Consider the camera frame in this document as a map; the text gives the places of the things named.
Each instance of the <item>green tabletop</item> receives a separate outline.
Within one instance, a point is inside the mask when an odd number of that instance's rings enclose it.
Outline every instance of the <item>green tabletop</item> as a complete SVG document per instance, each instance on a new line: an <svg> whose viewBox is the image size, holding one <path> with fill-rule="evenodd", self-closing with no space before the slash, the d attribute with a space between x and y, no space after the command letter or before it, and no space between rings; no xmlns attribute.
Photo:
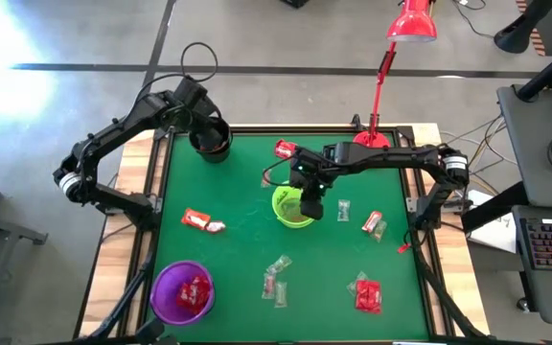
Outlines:
<svg viewBox="0 0 552 345"><path fill-rule="evenodd" d="M173 262L197 261L213 276L216 302L201 321L167 332L196 342L427 339L412 252L397 252L406 231L399 171L339 177L323 198L323 219L289 229L272 211L275 187L261 186L262 170L279 159L273 148L281 138L313 150L353 139L240 134L220 164L202 160L186 137L174 140L154 277ZM288 179L288 164L271 178ZM351 200L348 222L336 221L339 199ZM212 235L181 224L188 207L224 221L226 231ZM388 222L380 243L361 231L375 210ZM265 269L282 254L293 263L278 274L287 282L288 306L276 309L262 289ZM360 271L381 284L379 315L355 309L346 286Z"/></svg>

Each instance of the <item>black cup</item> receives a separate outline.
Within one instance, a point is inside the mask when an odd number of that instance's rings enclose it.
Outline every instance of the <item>black cup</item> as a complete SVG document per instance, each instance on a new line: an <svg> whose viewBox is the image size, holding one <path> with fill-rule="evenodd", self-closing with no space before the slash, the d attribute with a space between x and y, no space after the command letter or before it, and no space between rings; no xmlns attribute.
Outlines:
<svg viewBox="0 0 552 345"><path fill-rule="evenodd" d="M220 163L224 161L229 156L229 149L234 140L234 134L231 132L231 127L221 118L214 118L215 120L215 129L223 137L223 144L220 145L217 149L214 150L205 150L201 149L199 145L199 139L197 138L197 133L189 133L189 141L191 146L195 149L199 155L203 157L207 162L210 163Z"/></svg>

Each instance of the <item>purple bowl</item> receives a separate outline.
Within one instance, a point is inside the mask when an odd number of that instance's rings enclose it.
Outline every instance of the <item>purple bowl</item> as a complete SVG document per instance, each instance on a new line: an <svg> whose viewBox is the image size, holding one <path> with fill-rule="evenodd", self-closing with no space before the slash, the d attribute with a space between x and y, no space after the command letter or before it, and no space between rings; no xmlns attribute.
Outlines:
<svg viewBox="0 0 552 345"><path fill-rule="evenodd" d="M197 275L205 275L210 283L210 296L206 306L197 315L176 304L176 296L183 283L191 283ZM161 321L175 326L190 325L199 321L215 303L215 285L208 270L199 263L181 261L165 267L150 292L150 305Z"/></svg>

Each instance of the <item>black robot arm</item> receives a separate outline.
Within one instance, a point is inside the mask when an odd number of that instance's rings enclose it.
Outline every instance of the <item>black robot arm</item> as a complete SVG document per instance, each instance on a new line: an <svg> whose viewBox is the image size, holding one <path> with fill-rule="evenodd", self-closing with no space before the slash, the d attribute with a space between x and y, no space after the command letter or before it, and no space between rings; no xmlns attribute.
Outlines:
<svg viewBox="0 0 552 345"><path fill-rule="evenodd" d="M198 82L185 77L175 91L149 93L139 98L124 119L112 119L103 130L87 135L76 143L53 172L55 183L73 202L90 202L104 212L109 208L122 210L139 227L154 225L153 207L145 195L120 193L97 183L98 165L102 158L147 129L176 127L190 131L207 150L217 147L222 137L215 130L214 113L218 108Z"/></svg>
<svg viewBox="0 0 552 345"><path fill-rule="evenodd" d="M303 189L301 212L321 219L321 197L341 175L378 168L411 168L427 171L435 180L428 196L417 202L415 227L434 229L440 223L440 209L450 194L469 183L468 158L447 145L420 148L367 148L357 143L323 147L321 153L298 147L291 158L290 185Z"/></svg>

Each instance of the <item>concrete floor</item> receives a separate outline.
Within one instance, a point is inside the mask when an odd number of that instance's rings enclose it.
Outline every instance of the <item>concrete floor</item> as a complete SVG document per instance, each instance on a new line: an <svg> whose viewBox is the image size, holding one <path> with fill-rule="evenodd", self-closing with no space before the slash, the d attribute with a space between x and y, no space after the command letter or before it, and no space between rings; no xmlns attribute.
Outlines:
<svg viewBox="0 0 552 345"><path fill-rule="evenodd" d="M311 0L295 11L277 0L178 0L155 61L177 65L182 48L201 40L215 48L221 65L377 68L388 45L384 34L399 13L397 2ZM494 34L518 16L514 0L487 3L485 10L469 13L478 31ZM104 217L67 201L51 172L74 142L125 115L145 72L105 71L119 64L147 69L166 5L167 0L0 2L0 216L50 233L45 246L24 243L15 253L10 277L0 287L0 338L32 344L72 336ZM400 45L394 69L525 72L551 60L531 48L521 55L497 50L490 39L472 33L449 1L439 2L435 21L438 40ZM186 63L212 64L204 53L189 53ZM38 65L9 70L16 63ZM72 71L78 65L69 64L82 64L81 69L98 64L104 72ZM462 133L495 117L495 90L514 82L526 80L389 77L382 120L432 122ZM153 89L176 83L164 80ZM371 76L262 74L219 75L206 82L233 124L346 123L354 113L370 113L374 85ZM480 140L481 134L470 137ZM475 149L465 142L456 146L467 154ZM513 157L506 131L493 146ZM493 159L486 154L480 164ZM119 160L117 151L102 162L102 181L116 172ZM498 190L519 181L517 167L508 163L482 176ZM494 335L552 339L551 325L515 310L520 283L511 273L478 271L477 279Z"/></svg>

